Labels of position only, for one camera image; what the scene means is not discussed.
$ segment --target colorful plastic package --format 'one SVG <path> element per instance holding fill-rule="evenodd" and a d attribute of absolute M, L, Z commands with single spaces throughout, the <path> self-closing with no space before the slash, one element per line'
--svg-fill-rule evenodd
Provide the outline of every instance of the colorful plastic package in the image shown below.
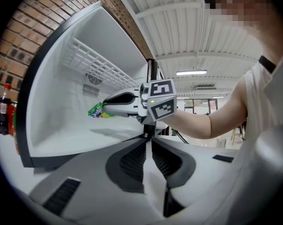
<path fill-rule="evenodd" d="M 92 118 L 110 118 L 113 117 L 114 115 L 110 115 L 106 113 L 103 109 L 106 103 L 98 103 L 95 106 L 93 106 L 89 111 L 88 115 Z"/>

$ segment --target ceiling light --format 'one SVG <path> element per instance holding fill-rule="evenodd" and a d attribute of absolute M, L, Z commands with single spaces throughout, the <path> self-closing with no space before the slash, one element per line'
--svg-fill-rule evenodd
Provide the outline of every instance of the ceiling light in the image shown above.
<path fill-rule="evenodd" d="M 199 75 L 199 74 L 206 74 L 207 70 L 193 70 L 193 71 L 182 71 L 177 72 L 177 75 Z"/>

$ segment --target floor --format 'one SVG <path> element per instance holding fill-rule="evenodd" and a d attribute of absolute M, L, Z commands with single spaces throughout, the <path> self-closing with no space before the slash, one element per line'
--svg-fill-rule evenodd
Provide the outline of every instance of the floor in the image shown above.
<path fill-rule="evenodd" d="M 192 138 L 192 137 L 186 136 L 184 134 L 182 134 L 182 136 L 185 139 L 187 139 L 187 141 L 192 145 L 198 145 L 198 146 L 202 146 L 202 147 L 211 147 L 211 148 L 216 147 L 216 143 L 217 143 L 218 139 L 226 139 L 225 148 L 239 150 L 239 148 L 240 148 L 240 146 L 243 142 L 242 135 L 239 133 L 239 130 L 236 129 L 234 143 L 232 143 L 233 142 L 231 140 L 232 133 L 233 133 L 233 131 L 230 131 L 230 132 L 223 134 L 219 137 L 212 138 L 212 139 L 206 139 L 206 140 Z"/>

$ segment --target brick wall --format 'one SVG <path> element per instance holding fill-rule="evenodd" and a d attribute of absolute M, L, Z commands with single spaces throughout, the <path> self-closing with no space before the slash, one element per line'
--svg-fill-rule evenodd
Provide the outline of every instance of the brick wall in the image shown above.
<path fill-rule="evenodd" d="M 142 34 L 120 0 L 24 0 L 0 40 L 0 94 L 4 83 L 11 83 L 10 95 L 17 101 L 22 78 L 39 47 L 65 20 L 97 1 L 102 1 L 117 17 L 143 55 L 152 58 Z"/>

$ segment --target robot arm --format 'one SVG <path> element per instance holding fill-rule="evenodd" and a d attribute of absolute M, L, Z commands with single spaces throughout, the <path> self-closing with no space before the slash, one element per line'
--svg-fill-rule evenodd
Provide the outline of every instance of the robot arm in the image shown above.
<path fill-rule="evenodd" d="M 109 114 L 133 116 L 141 124 L 153 124 L 176 112 L 177 93 L 172 79 L 155 80 L 120 90 L 103 103 L 107 103 L 103 109 Z"/>

